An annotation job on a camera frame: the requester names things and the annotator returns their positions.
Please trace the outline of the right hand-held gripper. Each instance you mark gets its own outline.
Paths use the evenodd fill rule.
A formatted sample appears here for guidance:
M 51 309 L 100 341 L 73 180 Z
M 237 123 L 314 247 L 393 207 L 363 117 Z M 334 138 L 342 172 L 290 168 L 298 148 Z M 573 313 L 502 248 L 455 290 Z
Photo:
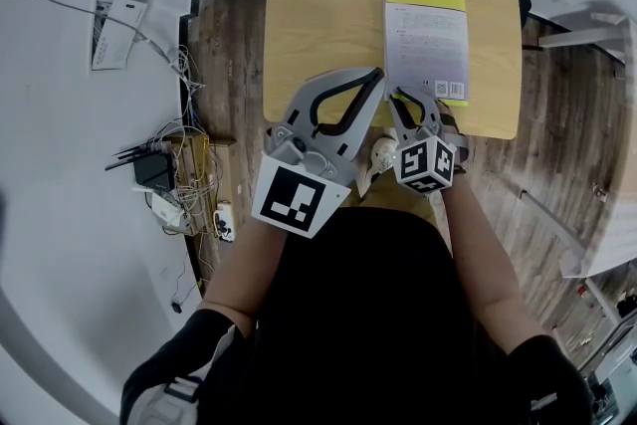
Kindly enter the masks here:
M 419 108 L 418 121 L 409 105 Z M 443 132 L 436 98 L 428 90 L 397 88 L 389 107 L 399 141 L 393 154 L 397 183 L 419 195 L 450 188 L 455 169 L 467 158 L 467 137 Z

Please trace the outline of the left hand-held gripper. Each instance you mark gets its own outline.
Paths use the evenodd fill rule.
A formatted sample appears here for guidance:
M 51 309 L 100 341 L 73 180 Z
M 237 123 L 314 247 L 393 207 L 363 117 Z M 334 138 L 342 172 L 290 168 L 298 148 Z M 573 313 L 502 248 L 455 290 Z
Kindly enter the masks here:
M 326 100 L 358 89 L 336 123 L 319 121 Z M 344 68 L 307 80 L 267 133 L 252 216 L 313 237 L 349 196 L 353 163 L 385 90 L 378 68 Z

